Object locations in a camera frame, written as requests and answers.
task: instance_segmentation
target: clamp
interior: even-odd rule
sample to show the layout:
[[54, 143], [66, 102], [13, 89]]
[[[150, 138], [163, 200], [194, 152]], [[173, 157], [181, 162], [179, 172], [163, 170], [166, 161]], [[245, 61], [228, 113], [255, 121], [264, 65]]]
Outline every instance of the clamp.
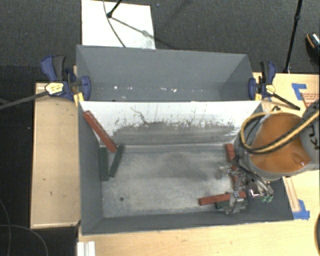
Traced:
[[262, 76], [259, 76], [259, 83], [255, 78], [250, 78], [248, 82], [248, 95], [250, 100], [261, 101], [264, 98], [275, 97], [278, 100], [288, 104], [295, 110], [300, 110], [300, 107], [276, 94], [276, 88], [272, 82], [276, 77], [276, 66], [272, 62], [261, 61]]
[[49, 78], [50, 83], [45, 87], [49, 96], [58, 96], [70, 101], [74, 101], [75, 93], [72, 87], [77, 86], [83, 93], [85, 101], [89, 100], [91, 95], [91, 84], [88, 76], [82, 76], [79, 82], [72, 70], [64, 69], [65, 56], [49, 55], [41, 60], [42, 72]]

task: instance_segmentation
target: blue tape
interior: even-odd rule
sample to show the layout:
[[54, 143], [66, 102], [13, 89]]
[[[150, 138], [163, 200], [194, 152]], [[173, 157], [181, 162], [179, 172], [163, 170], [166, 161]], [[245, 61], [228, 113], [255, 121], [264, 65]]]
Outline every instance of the blue tape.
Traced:
[[304, 83], [292, 83], [291, 86], [294, 90], [297, 100], [302, 101], [299, 89], [307, 89], [307, 85]]
[[292, 212], [293, 218], [294, 218], [295, 220], [297, 220], [297, 219], [309, 220], [309, 218], [310, 218], [310, 211], [309, 211], [309, 210], [306, 210], [304, 201], [302, 201], [302, 200], [300, 200], [300, 199], [298, 199], [298, 201], [299, 201], [299, 205], [300, 205], [301, 211]]

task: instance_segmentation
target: wooden board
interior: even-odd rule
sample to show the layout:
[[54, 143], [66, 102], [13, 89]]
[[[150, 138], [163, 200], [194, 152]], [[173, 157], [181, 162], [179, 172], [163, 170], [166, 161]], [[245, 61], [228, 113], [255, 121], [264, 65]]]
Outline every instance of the wooden board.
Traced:
[[[36, 85], [36, 93], [45, 84]], [[35, 101], [30, 227], [75, 226], [80, 220], [77, 108], [45, 96]]]

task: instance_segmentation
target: yellow cable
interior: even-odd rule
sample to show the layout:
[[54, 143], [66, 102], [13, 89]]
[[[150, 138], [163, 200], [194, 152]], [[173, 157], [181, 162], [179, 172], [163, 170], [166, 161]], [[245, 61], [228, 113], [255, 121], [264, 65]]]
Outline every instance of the yellow cable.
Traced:
[[[240, 138], [241, 138], [241, 142], [243, 143], [243, 145], [245, 147], [247, 147], [248, 149], [252, 149], [254, 150], [254, 148], [252, 148], [251, 146], [249, 146], [248, 144], [246, 144], [246, 140], [245, 140], [245, 134], [244, 134], [244, 130], [245, 130], [245, 125], [253, 118], [258, 117], [258, 116], [265, 116], [267, 114], [270, 113], [258, 113], [258, 114], [254, 114], [252, 115], [249, 119], [247, 119], [241, 127], [241, 132], [240, 132]], [[301, 132], [304, 128], [306, 128], [309, 124], [311, 124], [317, 117], [319, 116], [319, 110], [317, 110], [311, 117], [309, 117], [302, 125], [300, 125], [298, 128], [296, 128], [295, 130], [293, 130], [291, 133], [289, 133], [287, 136], [285, 136], [284, 138], [282, 138], [281, 140], [277, 141], [275, 144], [268, 146], [266, 148], [263, 149], [258, 149], [255, 150], [255, 153], [264, 153], [267, 151], [271, 151], [281, 145], [283, 145], [284, 143], [286, 143], [287, 141], [291, 140], [296, 134], [298, 134], [299, 132]]]

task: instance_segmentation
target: bin floor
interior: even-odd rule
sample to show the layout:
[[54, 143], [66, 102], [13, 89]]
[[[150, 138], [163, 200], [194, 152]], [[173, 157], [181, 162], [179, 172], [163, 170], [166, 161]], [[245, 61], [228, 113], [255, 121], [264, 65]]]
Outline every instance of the bin floor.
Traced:
[[114, 178], [102, 181], [105, 218], [212, 211], [198, 198], [232, 191], [223, 145], [126, 146]]

